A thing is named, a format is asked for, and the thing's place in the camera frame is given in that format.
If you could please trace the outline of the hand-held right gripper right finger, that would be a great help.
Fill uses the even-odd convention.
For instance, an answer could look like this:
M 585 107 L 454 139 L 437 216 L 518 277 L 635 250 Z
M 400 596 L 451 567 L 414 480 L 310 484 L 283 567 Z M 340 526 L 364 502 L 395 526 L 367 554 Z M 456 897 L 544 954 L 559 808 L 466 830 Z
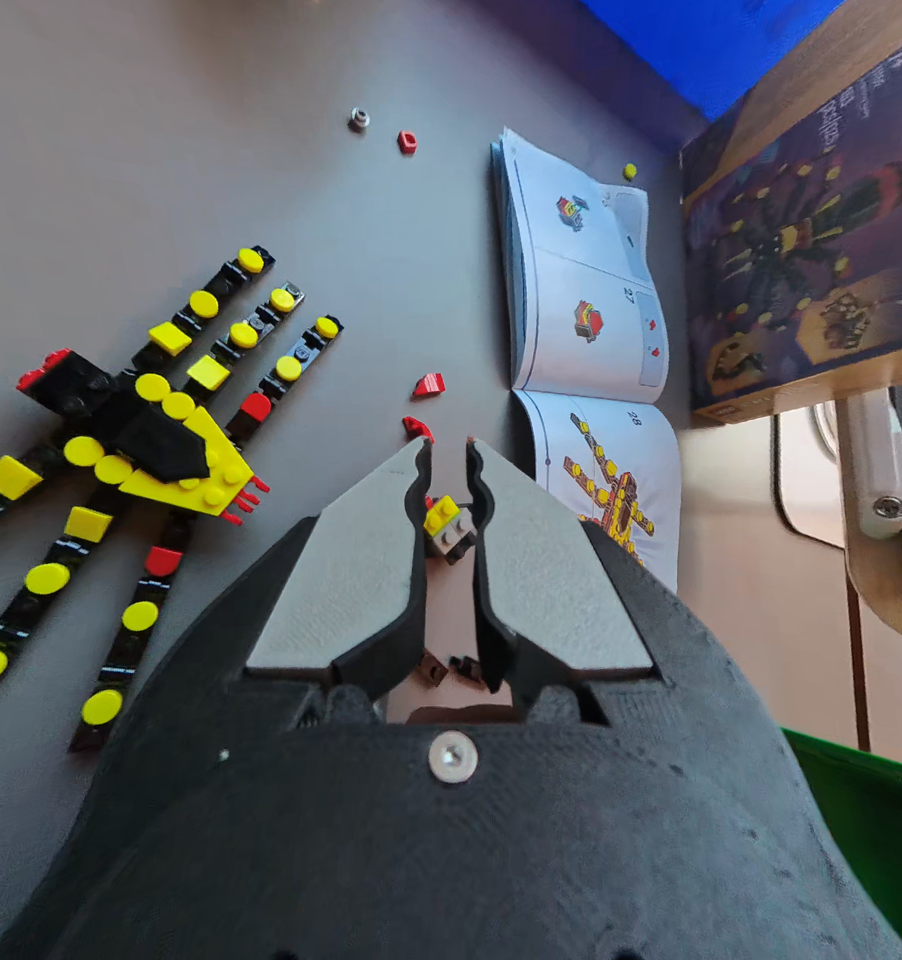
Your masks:
M 584 523 L 484 440 L 469 438 L 466 462 L 487 687 L 539 692 L 651 675 L 651 654 Z

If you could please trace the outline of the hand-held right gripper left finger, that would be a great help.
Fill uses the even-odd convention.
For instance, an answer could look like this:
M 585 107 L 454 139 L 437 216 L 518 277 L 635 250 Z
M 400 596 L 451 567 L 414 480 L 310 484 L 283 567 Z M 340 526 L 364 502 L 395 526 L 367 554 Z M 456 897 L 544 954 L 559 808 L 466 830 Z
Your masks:
M 245 664 L 256 677 L 349 685 L 372 701 L 424 650 L 425 496 L 433 444 L 408 442 L 319 516 Z

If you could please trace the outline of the small yellow grey lego assembly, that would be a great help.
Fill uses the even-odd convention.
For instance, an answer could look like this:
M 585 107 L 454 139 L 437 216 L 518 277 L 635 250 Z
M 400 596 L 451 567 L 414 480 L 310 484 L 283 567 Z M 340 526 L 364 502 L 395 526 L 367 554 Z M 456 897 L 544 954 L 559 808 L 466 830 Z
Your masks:
M 453 566 L 477 543 L 477 530 L 468 505 L 448 495 L 433 501 L 424 520 L 425 550 Z

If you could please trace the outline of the black and yellow lego spider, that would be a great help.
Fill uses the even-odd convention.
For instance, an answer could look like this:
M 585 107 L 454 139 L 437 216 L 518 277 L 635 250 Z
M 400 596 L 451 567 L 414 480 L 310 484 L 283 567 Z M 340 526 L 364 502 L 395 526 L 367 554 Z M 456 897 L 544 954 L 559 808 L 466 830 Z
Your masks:
M 269 492 L 244 450 L 343 330 L 338 318 L 319 316 L 228 423 L 220 425 L 208 409 L 213 397 L 305 300 L 297 285 L 285 282 L 231 323 L 188 368 L 183 383 L 173 385 L 168 370 L 274 265 L 275 257 L 265 247 L 240 248 L 172 317 L 148 331 L 147 342 L 119 371 L 110 373 L 74 349 L 61 349 L 18 381 L 20 393 L 61 422 L 21 456 L 1 457 L 0 520 L 39 487 L 68 472 L 90 471 L 97 485 L 87 503 L 73 506 L 63 533 L 27 571 L 0 614 L 0 686 L 57 597 L 132 503 L 146 501 L 166 510 L 96 683 L 81 706 L 71 751 L 97 750 L 109 739 L 190 548 L 195 522 L 209 518 L 241 526 L 241 515 L 260 504 L 257 493 Z

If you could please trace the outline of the white lego instruction booklet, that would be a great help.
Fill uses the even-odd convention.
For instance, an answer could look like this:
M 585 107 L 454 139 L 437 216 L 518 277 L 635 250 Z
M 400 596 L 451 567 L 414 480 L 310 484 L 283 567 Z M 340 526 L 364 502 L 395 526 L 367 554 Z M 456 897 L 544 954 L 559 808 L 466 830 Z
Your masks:
M 512 391 L 537 483 L 677 588 L 681 465 L 656 402 L 670 345 L 647 193 L 599 183 L 505 128 L 491 143 Z

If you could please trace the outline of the dark lego set box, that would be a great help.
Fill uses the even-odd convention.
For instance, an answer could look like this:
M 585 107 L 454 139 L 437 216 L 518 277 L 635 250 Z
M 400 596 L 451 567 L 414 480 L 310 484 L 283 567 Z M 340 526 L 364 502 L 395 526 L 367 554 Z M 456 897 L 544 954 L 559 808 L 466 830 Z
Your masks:
M 902 46 L 701 192 L 685 245 L 696 414 L 902 385 Z

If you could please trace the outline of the thin dark metal leg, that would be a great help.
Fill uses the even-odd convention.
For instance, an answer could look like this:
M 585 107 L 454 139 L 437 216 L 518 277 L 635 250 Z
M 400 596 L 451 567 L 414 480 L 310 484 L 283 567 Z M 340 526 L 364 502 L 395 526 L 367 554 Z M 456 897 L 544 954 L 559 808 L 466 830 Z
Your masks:
M 852 691 L 857 749 L 871 752 L 871 737 L 867 706 L 865 655 L 862 634 L 861 604 L 850 577 L 845 575 L 845 594 L 851 660 Z

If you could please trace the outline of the green plastic storage bin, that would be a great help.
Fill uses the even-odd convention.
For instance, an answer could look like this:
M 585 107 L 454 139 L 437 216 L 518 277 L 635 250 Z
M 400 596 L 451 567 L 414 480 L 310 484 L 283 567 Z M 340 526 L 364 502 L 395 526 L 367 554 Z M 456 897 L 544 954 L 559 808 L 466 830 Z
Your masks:
M 843 856 L 902 939 L 902 763 L 782 732 Z

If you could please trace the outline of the blue panel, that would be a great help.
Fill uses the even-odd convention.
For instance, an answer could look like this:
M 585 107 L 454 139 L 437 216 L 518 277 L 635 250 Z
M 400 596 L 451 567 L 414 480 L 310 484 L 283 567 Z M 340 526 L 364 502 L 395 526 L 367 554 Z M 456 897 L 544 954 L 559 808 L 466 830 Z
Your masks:
M 840 1 L 586 1 L 708 120 L 724 114 Z

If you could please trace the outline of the white metal bracket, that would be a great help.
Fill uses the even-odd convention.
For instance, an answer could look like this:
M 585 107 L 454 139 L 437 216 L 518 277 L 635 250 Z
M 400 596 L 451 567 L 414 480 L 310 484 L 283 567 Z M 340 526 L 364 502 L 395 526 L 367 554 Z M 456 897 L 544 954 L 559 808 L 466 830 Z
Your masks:
M 851 518 L 874 540 L 902 532 L 902 387 L 870 390 L 842 402 L 854 496 Z

